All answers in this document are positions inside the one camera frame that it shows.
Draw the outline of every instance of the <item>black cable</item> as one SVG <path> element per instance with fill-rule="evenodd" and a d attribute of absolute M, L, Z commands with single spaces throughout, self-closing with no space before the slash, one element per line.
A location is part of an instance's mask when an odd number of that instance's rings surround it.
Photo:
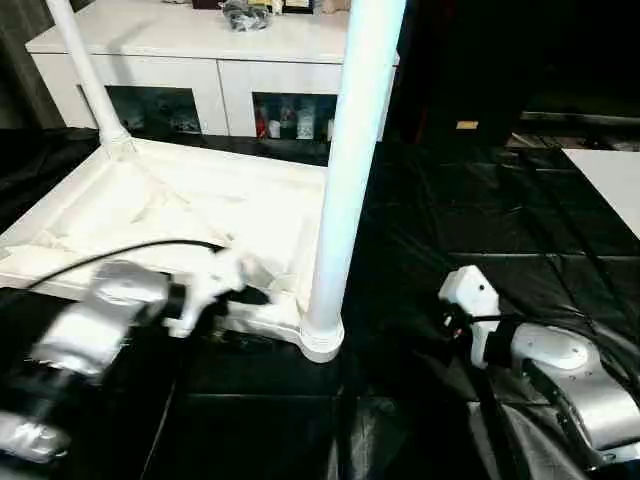
<path fill-rule="evenodd" d="M 478 395 L 480 412 L 484 419 L 491 450 L 502 479 L 532 479 L 522 445 L 515 441 L 513 427 L 501 403 L 495 397 L 486 371 L 463 364 L 467 378 Z"/>
<path fill-rule="evenodd" d="M 99 262 L 101 260 L 105 260 L 107 258 L 115 257 L 116 255 L 121 255 L 123 253 L 133 252 L 135 250 L 143 250 L 145 248 L 151 247 L 160 247 L 164 245 L 191 245 L 194 247 L 201 247 L 211 250 L 216 253 L 220 250 L 224 250 L 224 247 L 219 245 L 215 245 L 210 242 L 205 242 L 201 240 L 186 240 L 186 239 L 168 239 L 168 240 L 154 240 L 151 242 L 139 243 L 136 245 L 130 245 L 128 247 L 119 248 L 117 250 L 112 250 L 107 253 L 101 253 L 100 255 L 94 255 L 92 257 L 85 258 L 84 260 L 80 260 L 79 262 L 72 263 L 60 270 L 56 270 L 54 272 L 45 275 L 44 277 L 39 278 L 38 280 L 34 280 L 33 282 L 27 284 L 24 288 L 20 290 L 16 290 L 13 295 L 9 296 L 9 298 L 5 299 L 3 302 L 0 302 L 0 310 L 11 306 L 13 303 L 18 301 L 20 298 L 25 296 L 28 292 L 38 288 L 43 283 L 48 282 L 49 280 L 59 277 L 60 275 L 64 275 L 72 270 L 77 270 L 78 268 L 85 267 L 95 262 Z"/>

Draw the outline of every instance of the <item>wrinkled black plastic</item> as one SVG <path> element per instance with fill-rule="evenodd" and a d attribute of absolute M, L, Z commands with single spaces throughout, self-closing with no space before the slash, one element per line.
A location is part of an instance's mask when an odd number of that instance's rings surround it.
<path fill-rule="evenodd" d="M 33 147 L 15 159 L 14 178 L 37 158 L 64 175 L 95 147 L 85 132 L 28 135 Z M 0 139 L 14 141 L 4 132 Z M 169 140 L 314 164 L 328 155 L 313 142 Z M 9 182 L 25 199 L 20 208 L 0 189 L 0 218 L 17 218 L 55 183 L 29 178 L 26 186 Z M 139 478 L 145 465 L 151 479 L 640 475 L 636 465 L 585 473 L 541 396 L 506 371 L 485 376 L 468 367 L 463 348 L 452 349 L 437 328 L 435 294 L 451 269 L 467 263 L 500 288 L 505 311 L 591 324 L 638 360 L 639 242 L 561 152 L 379 145 L 338 358 L 314 365 L 295 346 L 211 334 L 203 323 L 185 355 L 164 346 L 152 370 L 154 395 L 142 395 L 132 380 L 150 376 L 136 371 L 144 362 L 122 369 L 129 383 L 115 381 L 108 408 L 96 416 L 108 432 L 100 454 L 89 431 L 55 478 Z M 27 345 L 32 325 L 42 327 L 58 303 L 33 296 L 0 312 L 0 341 L 9 335 L 18 350 Z M 160 347 L 147 348 L 157 354 Z M 0 348 L 0 364 L 7 352 Z M 148 458 L 174 378 L 163 434 Z"/>

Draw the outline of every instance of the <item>white cabinet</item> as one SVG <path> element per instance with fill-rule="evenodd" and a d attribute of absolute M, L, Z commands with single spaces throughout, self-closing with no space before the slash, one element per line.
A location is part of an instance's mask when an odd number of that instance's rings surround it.
<path fill-rule="evenodd" d="M 96 0 L 76 20 L 116 111 L 131 130 L 256 136 L 255 114 L 261 108 L 256 99 L 262 94 L 277 102 L 278 94 L 286 94 L 296 105 L 318 101 L 326 138 L 340 91 L 346 12 L 278 16 L 264 30 L 238 33 L 219 10 L 160 0 Z M 57 29 L 28 42 L 27 50 L 66 124 L 95 127 Z M 154 122 L 158 125 L 149 128 Z"/>
<path fill-rule="evenodd" d="M 70 127 L 96 128 L 68 55 L 33 54 L 33 59 L 65 123 Z M 162 116 L 163 107 L 171 108 L 162 103 L 176 102 L 175 99 L 172 100 L 172 92 L 164 89 L 182 90 L 174 92 L 181 94 L 177 100 L 178 108 L 184 110 L 177 113 L 178 117 L 195 115 L 199 130 L 204 134 L 229 134 L 215 60 L 124 55 L 93 55 L 92 59 L 98 75 L 107 86 L 143 87 L 155 90 L 151 95 L 147 95 L 150 98 L 147 103 L 153 105 L 139 105 L 138 109 L 148 111 L 150 108 L 155 108 L 159 110 L 156 116 Z M 119 105 L 117 90 L 109 89 L 109 93 L 121 119 L 127 122 L 126 117 L 133 116 L 135 121 L 138 113 L 134 111 L 127 115 L 128 112 L 123 111 L 127 106 Z M 138 92 L 139 98 L 143 95 L 142 91 Z M 175 115 L 173 119 L 167 119 L 167 121 L 178 120 L 179 118 L 175 119 Z"/>

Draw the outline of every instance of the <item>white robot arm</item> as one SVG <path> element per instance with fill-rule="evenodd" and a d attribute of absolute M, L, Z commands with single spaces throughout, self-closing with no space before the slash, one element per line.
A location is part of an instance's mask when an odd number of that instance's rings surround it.
<path fill-rule="evenodd" d="M 605 370 L 591 340 L 526 318 L 501 320 L 498 293 L 475 266 L 450 273 L 438 297 L 472 317 L 473 365 L 495 364 L 528 378 L 557 408 L 560 425 L 589 468 L 640 458 L 638 404 Z"/>

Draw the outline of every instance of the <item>cabinet door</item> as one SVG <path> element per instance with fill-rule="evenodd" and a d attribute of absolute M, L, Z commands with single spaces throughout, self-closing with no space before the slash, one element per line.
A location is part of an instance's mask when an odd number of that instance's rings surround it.
<path fill-rule="evenodd" d="M 96 124 L 65 54 L 34 54 L 47 88 L 71 127 Z M 129 130 L 228 135 L 215 60 L 93 55 L 121 121 Z"/>
<path fill-rule="evenodd" d="M 341 65 L 235 60 L 220 60 L 218 65 L 230 135 L 270 137 L 270 123 L 275 120 L 284 136 L 284 117 L 293 109 L 297 138 L 309 138 L 304 133 L 309 131 L 309 122 L 314 139 L 331 137 L 328 124 L 340 93 Z M 380 138 L 385 117 L 386 112 L 380 122 Z"/>

